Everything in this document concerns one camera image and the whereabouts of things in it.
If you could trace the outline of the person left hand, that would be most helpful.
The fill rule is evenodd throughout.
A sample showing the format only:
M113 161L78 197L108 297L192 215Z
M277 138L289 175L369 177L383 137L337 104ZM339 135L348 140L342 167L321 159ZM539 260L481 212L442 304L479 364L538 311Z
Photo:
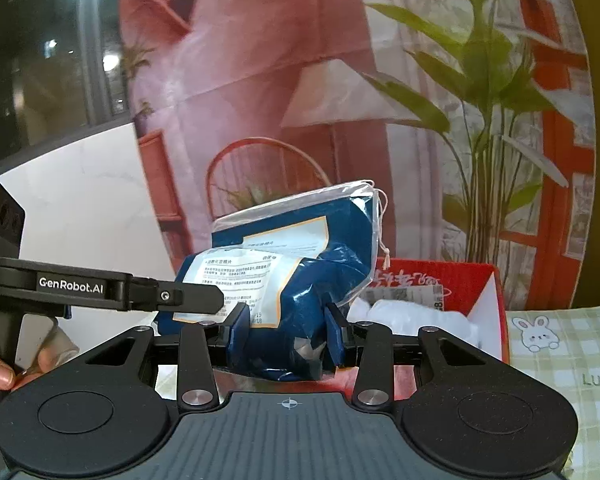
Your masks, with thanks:
M59 327L54 327L38 349L33 364L17 374L0 359L0 391L16 390L65 364L79 354L79 348Z

